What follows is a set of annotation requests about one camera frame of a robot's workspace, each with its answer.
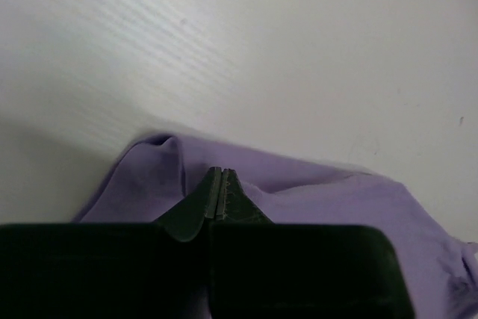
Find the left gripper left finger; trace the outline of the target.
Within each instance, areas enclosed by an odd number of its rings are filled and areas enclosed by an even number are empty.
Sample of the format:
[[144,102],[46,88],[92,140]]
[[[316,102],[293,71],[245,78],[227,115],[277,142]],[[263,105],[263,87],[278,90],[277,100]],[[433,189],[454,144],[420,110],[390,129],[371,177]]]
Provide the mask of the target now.
[[222,170],[149,223],[1,228],[3,318],[209,318],[208,225]]

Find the lilac t shirt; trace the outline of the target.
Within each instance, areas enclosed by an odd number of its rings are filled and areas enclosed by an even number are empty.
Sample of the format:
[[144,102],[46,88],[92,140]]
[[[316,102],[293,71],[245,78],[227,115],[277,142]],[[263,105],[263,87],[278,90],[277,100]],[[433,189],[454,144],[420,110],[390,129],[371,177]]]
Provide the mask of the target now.
[[150,222],[212,167],[234,170],[245,194],[276,223],[380,229],[394,245],[419,318],[477,315],[477,245],[448,234],[403,184],[357,167],[157,134],[122,154],[76,220]]

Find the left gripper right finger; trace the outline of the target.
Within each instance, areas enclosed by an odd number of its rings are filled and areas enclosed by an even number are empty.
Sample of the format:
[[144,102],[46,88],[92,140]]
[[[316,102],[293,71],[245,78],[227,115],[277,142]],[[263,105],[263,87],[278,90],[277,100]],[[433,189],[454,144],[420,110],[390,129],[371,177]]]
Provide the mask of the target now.
[[208,171],[214,318],[413,318],[395,250],[378,229],[279,224],[234,170]]

